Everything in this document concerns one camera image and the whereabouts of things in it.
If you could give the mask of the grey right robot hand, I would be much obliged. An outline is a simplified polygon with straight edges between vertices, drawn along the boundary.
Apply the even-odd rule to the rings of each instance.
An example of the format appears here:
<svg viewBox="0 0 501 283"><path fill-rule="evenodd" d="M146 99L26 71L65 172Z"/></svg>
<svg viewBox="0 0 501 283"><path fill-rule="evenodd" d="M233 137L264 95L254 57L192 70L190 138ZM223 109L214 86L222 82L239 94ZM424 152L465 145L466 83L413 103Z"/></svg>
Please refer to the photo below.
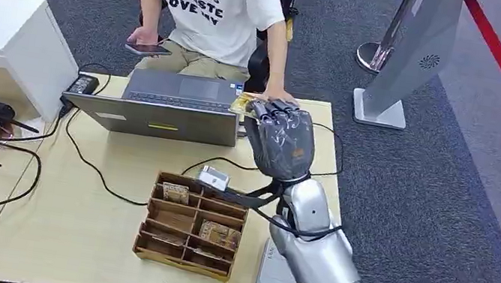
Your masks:
<svg viewBox="0 0 501 283"><path fill-rule="evenodd" d="M286 182L306 178L315 154L311 115L278 99L256 98L245 108L244 127L259 171Z"/></svg>

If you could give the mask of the person's left hand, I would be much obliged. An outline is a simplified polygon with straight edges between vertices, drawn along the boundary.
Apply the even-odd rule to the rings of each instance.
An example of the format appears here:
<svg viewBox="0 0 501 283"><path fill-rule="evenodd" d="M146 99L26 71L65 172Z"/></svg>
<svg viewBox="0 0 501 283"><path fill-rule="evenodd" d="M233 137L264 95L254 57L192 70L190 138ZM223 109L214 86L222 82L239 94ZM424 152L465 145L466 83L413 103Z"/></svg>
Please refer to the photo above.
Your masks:
<svg viewBox="0 0 501 283"><path fill-rule="evenodd" d="M291 104L294 107L299 106L297 100L290 93L288 93L286 90L282 88L274 86L267 86L267 88L265 88L265 91L262 92L258 98L263 101L278 100L284 103Z"/></svg>

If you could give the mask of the person's right hand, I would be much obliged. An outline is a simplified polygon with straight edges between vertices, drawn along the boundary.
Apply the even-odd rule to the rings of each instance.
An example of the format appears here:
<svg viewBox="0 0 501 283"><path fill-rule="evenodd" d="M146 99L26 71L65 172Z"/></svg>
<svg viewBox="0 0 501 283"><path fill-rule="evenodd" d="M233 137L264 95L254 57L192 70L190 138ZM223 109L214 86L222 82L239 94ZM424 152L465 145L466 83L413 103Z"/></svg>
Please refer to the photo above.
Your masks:
<svg viewBox="0 0 501 283"><path fill-rule="evenodd" d="M168 53L168 50L161 46L158 33L143 26L133 31L127 39L125 46L137 54L153 55Z"/></svg>

